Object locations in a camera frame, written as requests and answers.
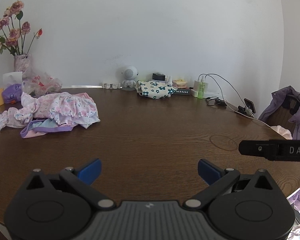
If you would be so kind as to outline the green liquid bottle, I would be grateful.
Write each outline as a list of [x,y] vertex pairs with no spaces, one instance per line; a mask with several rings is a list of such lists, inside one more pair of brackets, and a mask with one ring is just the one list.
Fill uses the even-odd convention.
[[203,99],[204,98],[204,93],[205,93],[205,75],[201,77],[201,80],[198,82],[198,95],[197,98]]

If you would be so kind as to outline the white power strip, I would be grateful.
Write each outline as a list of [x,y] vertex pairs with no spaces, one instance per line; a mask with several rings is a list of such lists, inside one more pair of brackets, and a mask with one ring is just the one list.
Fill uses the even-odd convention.
[[102,88],[103,89],[121,89],[121,83],[116,82],[116,83],[108,83],[104,82],[102,83]]

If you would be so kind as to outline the white tissue pack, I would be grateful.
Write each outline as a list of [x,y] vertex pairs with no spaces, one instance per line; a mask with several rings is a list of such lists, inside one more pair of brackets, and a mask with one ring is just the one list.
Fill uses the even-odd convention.
[[10,72],[2,75],[2,83],[5,87],[14,84],[22,84],[23,72]]

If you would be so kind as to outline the white round robot toy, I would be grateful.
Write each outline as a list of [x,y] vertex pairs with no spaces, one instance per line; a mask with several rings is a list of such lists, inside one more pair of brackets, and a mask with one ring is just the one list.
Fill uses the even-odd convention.
[[122,81],[122,90],[131,91],[135,89],[136,86],[136,78],[138,77],[138,70],[133,66],[128,66],[123,68],[122,75],[123,75],[123,81]]

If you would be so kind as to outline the phone on clip stand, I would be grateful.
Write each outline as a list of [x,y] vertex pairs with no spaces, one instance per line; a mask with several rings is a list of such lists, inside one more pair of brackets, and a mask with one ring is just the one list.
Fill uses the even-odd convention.
[[256,113],[254,103],[251,100],[244,98],[244,107],[238,106],[238,112],[253,118]]

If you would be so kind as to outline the black label box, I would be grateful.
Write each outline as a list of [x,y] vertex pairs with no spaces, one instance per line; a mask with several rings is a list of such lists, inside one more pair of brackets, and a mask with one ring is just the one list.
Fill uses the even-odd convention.
[[191,90],[188,89],[188,88],[178,88],[174,95],[186,95],[186,96],[189,96],[191,95]]

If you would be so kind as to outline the vase with dried roses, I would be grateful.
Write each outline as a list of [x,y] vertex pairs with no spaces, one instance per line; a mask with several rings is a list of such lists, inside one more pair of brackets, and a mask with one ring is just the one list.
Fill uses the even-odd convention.
[[8,51],[14,59],[14,71],[26,72],[31,69],[30,48],[25,48],[26,38],[30,35],[31,25],[22,22],[24,3],[20,0],[12,3],[0,18],[0,53]]

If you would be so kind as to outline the cream teal flower garment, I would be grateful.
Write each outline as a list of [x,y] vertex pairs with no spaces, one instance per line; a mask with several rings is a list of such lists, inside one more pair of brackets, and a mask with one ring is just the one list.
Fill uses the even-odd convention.
[[168,98],[178,90],[171,84],[158,81],[138,81],[135,88],[140,96],[151,99]]

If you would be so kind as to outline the purple plush toy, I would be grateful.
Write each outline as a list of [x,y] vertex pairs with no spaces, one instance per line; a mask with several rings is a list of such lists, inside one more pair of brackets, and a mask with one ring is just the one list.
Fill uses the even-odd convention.
[[13,84],[8,86],[1,95],[5,104],[14,104],[19,102],[22,95],[21,84]]

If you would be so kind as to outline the crumpled plastic bag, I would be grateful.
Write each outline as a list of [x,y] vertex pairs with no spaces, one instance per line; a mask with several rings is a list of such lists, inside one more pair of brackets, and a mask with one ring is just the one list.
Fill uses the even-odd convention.
[[23,83],[21,84],[24,93],[32,97],[40,97],[46,94],[59,93],[62,82],[58,78],[53,78],[46,72],[35,72],[27,69],[23,72]]

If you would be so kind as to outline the purple trimmed pastel garment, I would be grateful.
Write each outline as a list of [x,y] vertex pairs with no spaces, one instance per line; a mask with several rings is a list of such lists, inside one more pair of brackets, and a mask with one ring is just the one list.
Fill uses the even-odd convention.
[[47,133],[71,132],[74,125],[59,125],[55,120],[38,119],[31,121],[21,132],[23,139],[29,139],[46,135]]

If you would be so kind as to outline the purple jacket on chair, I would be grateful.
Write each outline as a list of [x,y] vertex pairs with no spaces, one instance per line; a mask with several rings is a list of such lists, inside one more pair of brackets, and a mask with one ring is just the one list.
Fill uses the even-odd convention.
[[300,140],[300,92],[287,86],[271,96],[270,105],[258,119],[269,126],[281,126],[291,132],[292,139]]

